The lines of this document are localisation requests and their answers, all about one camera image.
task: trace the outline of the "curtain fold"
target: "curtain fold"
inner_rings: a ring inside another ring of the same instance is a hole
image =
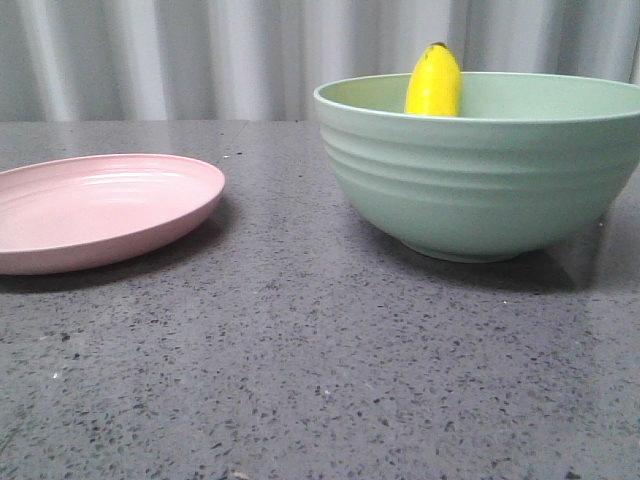
[[[640,82],[638,0],[4,0],[0,120],[292,120],[321,83],[464,70]]]

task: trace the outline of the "speckled countertop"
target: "speckled countertop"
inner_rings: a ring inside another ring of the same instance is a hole
[[[359,218],[314,123],[0,124],[1,169],[115,152],[211,162],[223,200],[151,254],[0,276],[0,478],[638,478],[638,174],[462,265]]]

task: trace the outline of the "bowl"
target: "bowl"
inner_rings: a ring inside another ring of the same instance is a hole
[[[403,113],[409,74],[314,91],[320,133],[355,209],[422,254],[492,262],[596,221],[640,160],[640,87],[463,73],[458,117]]]

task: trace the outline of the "pink plate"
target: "pink plate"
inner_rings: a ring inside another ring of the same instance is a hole
[[[69,158],[0,173],[0,274],[68,272],[125,260],[193,230],[225,178],[173,155]]]

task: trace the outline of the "banana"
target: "banana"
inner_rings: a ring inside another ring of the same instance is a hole
[[[461,89],[462,75],[455,56],[444,43],[432,43],[413,69],[404,111],[456,116]]]

